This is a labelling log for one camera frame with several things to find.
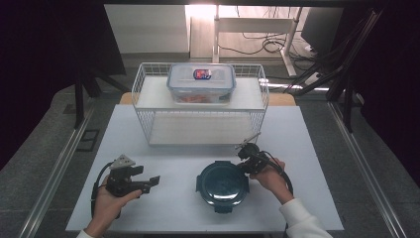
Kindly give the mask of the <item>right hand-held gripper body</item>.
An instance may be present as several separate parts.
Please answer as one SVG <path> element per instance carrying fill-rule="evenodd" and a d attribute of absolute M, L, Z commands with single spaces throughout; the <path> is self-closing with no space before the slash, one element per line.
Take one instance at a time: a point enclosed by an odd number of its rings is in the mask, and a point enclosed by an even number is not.
<path fill-rule="evenodd" d="M 251 167 L 261 167 L 262 169 L 268 163 L 268 157 L 260 150 L 257 144 L 253 143 L 261 133 L 257 132 L 253 136 L 246 138 L 242 143 L 235 147 L 238 150 L 237 156 L 243 159 L 249 159 Z"/>

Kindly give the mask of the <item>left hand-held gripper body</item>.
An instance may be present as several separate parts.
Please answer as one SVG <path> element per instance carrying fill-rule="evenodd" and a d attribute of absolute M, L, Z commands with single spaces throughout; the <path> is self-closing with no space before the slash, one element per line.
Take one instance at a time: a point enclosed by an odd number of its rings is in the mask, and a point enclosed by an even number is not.
<path fill-rule="evenodd" d="M 121 155 L 110 166 L 110 174 L 106 181 L 106 189 L 117 197 L 123 197 L 137 189 L 139 181 L 132 181 L 127 174 L 129 167 L 137 167 L 136 163 L 125 155 Z"/>

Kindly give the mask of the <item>round container dark teal lid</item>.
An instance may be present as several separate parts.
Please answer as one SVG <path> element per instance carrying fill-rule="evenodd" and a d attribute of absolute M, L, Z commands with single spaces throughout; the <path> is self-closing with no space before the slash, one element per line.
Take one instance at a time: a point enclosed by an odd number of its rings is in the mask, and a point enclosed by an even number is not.
<path fill-rule="evenodd" d="M 250 192 L 249 179 L 229 161 L 215 161 L 196 177 L 195 190 L 216 213 L 231 213 Z"/>

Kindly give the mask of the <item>white wire rack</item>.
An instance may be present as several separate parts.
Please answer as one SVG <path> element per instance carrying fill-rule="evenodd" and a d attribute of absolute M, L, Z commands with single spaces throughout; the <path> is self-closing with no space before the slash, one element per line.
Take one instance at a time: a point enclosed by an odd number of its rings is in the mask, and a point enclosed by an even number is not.
<path fill-rule="evenodd" d="M 230 64 L 237 85 L 226 104 L 176 103 L 166 87 L 172 65 L 142 63 L 132 87 L 132 103 L 149 144 L 235 145 L 261 130 L 268 88 L 260 64 Z"/>

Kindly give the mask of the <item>clear plastic food container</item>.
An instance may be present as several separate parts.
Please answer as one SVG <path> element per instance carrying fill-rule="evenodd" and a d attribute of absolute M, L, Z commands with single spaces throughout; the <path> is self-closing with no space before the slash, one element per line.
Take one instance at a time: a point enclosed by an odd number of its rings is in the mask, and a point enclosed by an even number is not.
<path fill-rule="evenodd" d="M 233 67 L 223 63 L 174 63 L 166 81 L 176 103 L 226 104 L 236 85 Z"/>

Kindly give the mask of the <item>person's right hand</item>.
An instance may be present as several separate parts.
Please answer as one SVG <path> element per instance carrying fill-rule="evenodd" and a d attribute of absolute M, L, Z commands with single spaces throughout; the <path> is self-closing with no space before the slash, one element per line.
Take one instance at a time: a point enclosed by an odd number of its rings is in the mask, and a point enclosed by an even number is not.
<path fill-rule="evenodd" d="M 281 204 L 285 204 L 294 198 L 287 187 L 285 179 L 271 165 L 266 165 L 259 173 L 249 175 L 250 179 L 256 179 L 264 188 L 269 190 Z"/>

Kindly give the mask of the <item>person's left hand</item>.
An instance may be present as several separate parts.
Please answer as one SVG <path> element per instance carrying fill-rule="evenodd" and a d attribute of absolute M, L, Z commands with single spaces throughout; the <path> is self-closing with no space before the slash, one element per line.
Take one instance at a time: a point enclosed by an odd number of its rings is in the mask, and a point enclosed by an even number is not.
<path fill-rule="evenodd" d="M 142 195 L 135 190 L 123 197 L 116 197 L 106 189 L 107 179 L 102 181 L 95 199 L 94 215 L 83 231 L 91 238 L 101 238 L 112 222 L 117 218 L 122 208 L 130 201 Z"/>

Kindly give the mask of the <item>wooden board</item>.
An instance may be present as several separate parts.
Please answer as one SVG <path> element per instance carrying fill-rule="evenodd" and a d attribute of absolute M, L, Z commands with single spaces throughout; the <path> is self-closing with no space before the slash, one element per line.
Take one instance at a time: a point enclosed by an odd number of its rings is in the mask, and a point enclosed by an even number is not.
<path fill-rule="evenodd" d="M 132 103 L 132 93 L 126 92 L 120 99 L 121 104 Z M 269 95 L 269 106 L 295 106 L 296 102 L 292 95 L 287 93 L 271 93 Z"/>

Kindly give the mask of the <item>black metal stand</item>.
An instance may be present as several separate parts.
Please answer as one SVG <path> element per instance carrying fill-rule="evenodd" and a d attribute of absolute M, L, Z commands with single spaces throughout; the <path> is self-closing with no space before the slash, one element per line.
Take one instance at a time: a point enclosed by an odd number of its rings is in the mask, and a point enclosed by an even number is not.
<path fill-rule="evenodd" d="M 328 101 L 337 101 L 341 95 L 344 95 L 342 123 L 349 133 L 353 132 L 352 106 L 354 87 L 351 79 L 351 70 L 354 67 L 356 58 L 360 54 L 368 35 L 371 33 L 381 14 L 382 11 L 380 9 L 368 8 L 366 15 L 359 22 L 359 25 L 355 27 L 357 37 L 342 63 L 317 81 L 292 93 L 293 96 L 302 96 L 314 90 L 316 87 L 331 81 L 332 84 L 327 90 L 325 97 Z"/>
<path fill-rule="evenodd" d="M 83 90 L 86 90 L 88 96 L 92 98 L 99 97 L 102 93 L 102 90 L 97 82 L 97 78 L 103 80 L 104 82 L 110 84 L 111 86 L 117 88 L 122 92 L 129 91 L 129 88 L 127 86 L 123 85 L 116 79 L 112 78 L 110 75 L 97 68 L 90 68 L 88 70 L 82 71 L 76 78 L 74 84 L 75 129 L 78 129 L 81 126 L 83 120 L 85 119 Z"/>

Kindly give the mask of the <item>dark curtain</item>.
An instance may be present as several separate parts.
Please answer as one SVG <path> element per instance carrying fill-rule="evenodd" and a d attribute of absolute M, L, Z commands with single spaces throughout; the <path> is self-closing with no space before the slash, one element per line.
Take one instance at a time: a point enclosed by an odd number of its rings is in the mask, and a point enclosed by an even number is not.
<path fill-rule="evenodd" d="M 362 114 L 420 186 L 420 0 L 387 0 L 351 70 Z"/>
<path fill-rule="evenodd" d="M 54 95 L 125 72 L 107 0 L 0 0 L 0 170 L 44 117 Z"/>

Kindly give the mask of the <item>dark monitor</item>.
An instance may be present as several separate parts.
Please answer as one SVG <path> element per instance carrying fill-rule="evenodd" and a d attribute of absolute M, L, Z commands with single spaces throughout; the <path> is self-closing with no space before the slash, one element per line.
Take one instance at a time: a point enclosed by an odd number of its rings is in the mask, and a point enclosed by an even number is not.
<path fill-rule="evenodd" d="M 311 7 L 301 37 L 318 54 L 329 53 L 333 47 L 342 14 L 342 8 Z"/>

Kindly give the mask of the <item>black square floor frame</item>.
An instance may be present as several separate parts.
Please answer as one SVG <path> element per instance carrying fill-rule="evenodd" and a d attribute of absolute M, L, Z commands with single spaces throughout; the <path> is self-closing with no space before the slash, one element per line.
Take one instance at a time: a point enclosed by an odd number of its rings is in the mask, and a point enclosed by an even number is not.
<path fill-rule="evenodd" d="M 86 129 L 76 146 L 77 152 L 92 152 L 99 136 L 99 129 Z"/>

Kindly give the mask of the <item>aluminium rail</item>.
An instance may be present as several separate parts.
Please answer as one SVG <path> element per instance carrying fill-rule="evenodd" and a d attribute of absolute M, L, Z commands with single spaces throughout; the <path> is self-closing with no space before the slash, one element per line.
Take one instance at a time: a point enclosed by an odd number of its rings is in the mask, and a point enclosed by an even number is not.
<path fill-rule="evenodd" d="M 331 111 L 339 130 L 349 148 L 352 157 L 357 164 L 359 171 L 364 178 L 372 199 L 384 220 L 384 223 L 389 230 L 393 238 L 407 238 L 406 232 L 404 231 L 400 219 L 398 218 L 391 202 L 384 193 L 378 180 L 376 179 L 368 161 L 363 153 L 360 145 L 358 144 L 355 136 L 347 129 L 343 119 L 344 116 L 340 111 L 339 106 L 334 102 L 327 103 L 329 110 Z"/>
<path fill-rule="evenodd" d="M 18 238 L 35 237 L 93 112 L 94 105 L 88 105 L 84 111 L 85 119 L 81 126 L 78 129 L 74 129 L 70 134 L 70 137 L 66 140 L 63 149 L 52 167 L 46 184 L 22 226 Z"/>

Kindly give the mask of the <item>white desk frame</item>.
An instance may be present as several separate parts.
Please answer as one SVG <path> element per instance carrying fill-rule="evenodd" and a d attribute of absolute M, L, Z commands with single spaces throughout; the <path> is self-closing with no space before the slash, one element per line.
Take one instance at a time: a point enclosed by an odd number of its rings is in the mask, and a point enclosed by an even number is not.
<path fill-rule="evenodd" d="M 298 7 L 293 18 L 221 18 L 219 16 L 219 6 L 216 6 L 214 16 L 214 38 L 212 49 L 212 61 L 218 62 L 220 57 L 219 35 L 221 33 L 275 33 L 285 34 L 285 43 L 280 50 L 283 63 L 288 75 L 296 76 L 296 71 L 290 59 L 290 48 L 299 24 L 303 8 Z"/>

